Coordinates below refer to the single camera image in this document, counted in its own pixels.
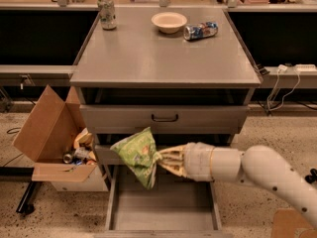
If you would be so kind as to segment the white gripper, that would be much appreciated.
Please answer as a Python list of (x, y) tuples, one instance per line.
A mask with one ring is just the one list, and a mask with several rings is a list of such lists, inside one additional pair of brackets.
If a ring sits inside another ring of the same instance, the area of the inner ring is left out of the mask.
[(180, 145), (160, 150), (159, 153), (164, 159), (158, 164), (170, 173), (195, 181), (211, 180), (211, 145), (201, 142), (188, 143), (186, 146)]

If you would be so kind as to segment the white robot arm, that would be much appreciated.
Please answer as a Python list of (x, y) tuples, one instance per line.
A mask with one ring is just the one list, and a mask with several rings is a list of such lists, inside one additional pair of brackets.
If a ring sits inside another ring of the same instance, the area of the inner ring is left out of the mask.
[(158, 153), (158, 164), (176, 176), (260, 187), (286, 201), (317, 228), (317, 189), (270, 147), (257, 145), (240, 151), (198, 142)]

